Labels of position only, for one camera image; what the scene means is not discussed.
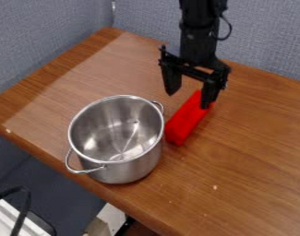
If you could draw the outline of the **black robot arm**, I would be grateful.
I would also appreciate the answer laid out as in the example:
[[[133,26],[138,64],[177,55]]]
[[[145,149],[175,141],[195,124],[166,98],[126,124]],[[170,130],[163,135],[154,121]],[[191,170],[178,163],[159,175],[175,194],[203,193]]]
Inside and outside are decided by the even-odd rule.
[[[230,67],[215,56],[217,42],[232,33],[224,16],[228,0],[179,0],[179,8],[181,44],[159,48],[165,90],[169,96],[179,90],[182,75],[201,81],[199,108],[207,109],[226,88],[230,73]]]

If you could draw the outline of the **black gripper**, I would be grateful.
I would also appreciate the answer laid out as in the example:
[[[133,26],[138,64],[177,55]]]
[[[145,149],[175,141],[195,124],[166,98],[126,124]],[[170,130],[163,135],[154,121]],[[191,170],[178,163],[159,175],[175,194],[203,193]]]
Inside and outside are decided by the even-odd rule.
[[[190,27],[181,24],[181,44],[162,45],[158,65],[162,70],[166,94],[171,96],[182,86],[182,75],[203,83],[201,89],[201,109],[207,109],[215,101],[219,89],[228,83],[230,68],[215,56],[218,24]]]

